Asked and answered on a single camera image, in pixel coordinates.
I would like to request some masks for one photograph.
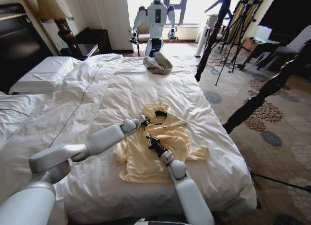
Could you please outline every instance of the wooden lamp base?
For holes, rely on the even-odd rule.
[[[69,25],[66,21],[66,19],[55,19],[54,20],[59,32],[59,37],[68,45],[71,54],[73,57],[82,57],[82,53],[79,49],[79,46],[77,44],[77,41],[72,33],[72,31],[69,28]]]

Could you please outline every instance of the floor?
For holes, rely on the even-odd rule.
[[[200,58],[193,57],[196,43],[165,43],[163,54],[174,64],[196,71]],[[145,45],[140,45],[144,56]],[[239,54],[238,63],[247,57]],[[218,46],[209,57],[199,83],[219,120],[224,123],[246,99],[276,72],[257,70],[255,59],[245,71],[221,69]],[[251,172],[290,184],[311,187],[311,84],[292,76],[286,86],[268,97],[264,105],[230,134]],[[311,193],[253,176],[259,209],[227,221],[226,225],[307,225],[311,224]]]

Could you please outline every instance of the white robot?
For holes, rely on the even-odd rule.
[[[147,42],[145,56],[153,57],[154,52],[159,52],[163,47],[162,32],[166,23],[166,16],[169,18],[171,25],[168,38],[169,40],[177,39],[177,37],[175,37],[177,26],[175,26],[174,7],[172,5],[166,7],[161,3],[161,0],[154,0],[147,9],[145,9],[144,6],[139,8],[134,21],[132,39],[129,39],[129,42],[138,44],[137,27],[141,22],[147,19],[151,39]]]
[[[0,207],[0,225],[45,225],[48,222],[56,192],[52,184],[70,172],[68,159],[79,162],[96,156],[147,125],[144,115],[100,130],[79,144],[58,144],[29,159],[33,176],[28,184],[13,193]],[[148,136],[148,148],[158,153],[170,173],[176,193],[188,222],[192,225],[214,225],[212,214],[198,187],[190,178],[185,163],[174,160],[171,151],[160,140]]]

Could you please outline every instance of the bed headboard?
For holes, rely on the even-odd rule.
[[[19,3],[0,5],[0,91],[10,87],[25,73],[52,56]]]

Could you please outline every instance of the lamp shade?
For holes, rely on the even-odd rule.
[[[61,0],[37,0],[39,7],[38,16],[43,20],[72,18]]]

